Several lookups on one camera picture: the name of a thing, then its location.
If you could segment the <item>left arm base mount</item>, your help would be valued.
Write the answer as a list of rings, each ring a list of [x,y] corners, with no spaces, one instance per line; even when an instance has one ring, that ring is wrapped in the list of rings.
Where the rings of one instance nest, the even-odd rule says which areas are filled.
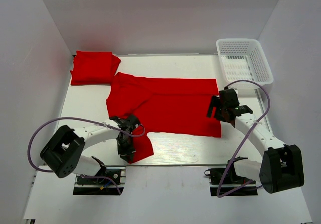
[[[120,196],[126,182],[125,167],[108,167],[92,156],[81,156],[75,170],[73,195]]]

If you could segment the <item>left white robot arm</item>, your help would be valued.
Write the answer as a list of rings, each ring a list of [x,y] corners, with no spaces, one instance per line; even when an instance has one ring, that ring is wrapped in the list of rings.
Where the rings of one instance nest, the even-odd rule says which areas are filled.
[[[68,125],[60,126],[40,152],[41,159],[50,167],[58,178],[71,173],[89,176],[94,183],[105,180],[106,167],[96,157],[86,157],[82,152],[98,143],[115,139],[121,159],[132,162],[136,153],[133,138],[143,136],[133,132],[142,126],[135,115],[122,119],[118,116],[109,122],[92,122],[93,125],[73,129]]]

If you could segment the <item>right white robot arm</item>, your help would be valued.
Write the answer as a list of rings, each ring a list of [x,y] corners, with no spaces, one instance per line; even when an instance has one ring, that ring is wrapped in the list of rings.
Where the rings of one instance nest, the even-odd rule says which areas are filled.
[[[223,173],[219,174],[217,196],[222,197],[224,180],[250,184],[259,182],[268,193],[281,192],[304,185],[303,160],[297,145],[288,145],[264,127],[246,105],[240,105],[235,90],[225,87],[211,98],[208,117],[230,123],[244,134],[242,143],[249,140],[262,157],[261,162],[233,154]]]

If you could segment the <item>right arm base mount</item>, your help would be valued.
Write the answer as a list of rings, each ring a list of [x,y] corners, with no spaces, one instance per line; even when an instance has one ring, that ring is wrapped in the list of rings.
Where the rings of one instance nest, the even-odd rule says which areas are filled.
[[[234,188],[237,188],[241,186],[242,184],[245,184],[246,182],[249,181],[248,178],[243,177],[243,176],[238,176],[235,172],[234,168],[234,163],[235,162],[245,162],[247,165],[249,164],[254,164],[254,167],[258,169],[257,171],[254,172],[258,173],[259,171],[259,163],[256,161],[250,161],[247,157],[237,157],[234,161],[233,164],[231,165],[230,169],[228,170],[226,176],[223,179],[223,183],[220,189],[219,194],[222,195],[228,191],[231,191]],[[211,196],[217,196],[217,190],[219,187],[220,180],[223,176],[223,173],[226,169],[226,166],[223,166],[222,168],[220,167],[213,167],[209,168],[204,171],[204,175],[209,178],[209,184],[210,184],[210,194]],[[263,186],[255,181],[252,180],[252,182],[248,185],[246,185],[243,188],[240,188],[236,190],[233,193],[228,194],[228,196],[257,196],[258,189],[261,189]]]

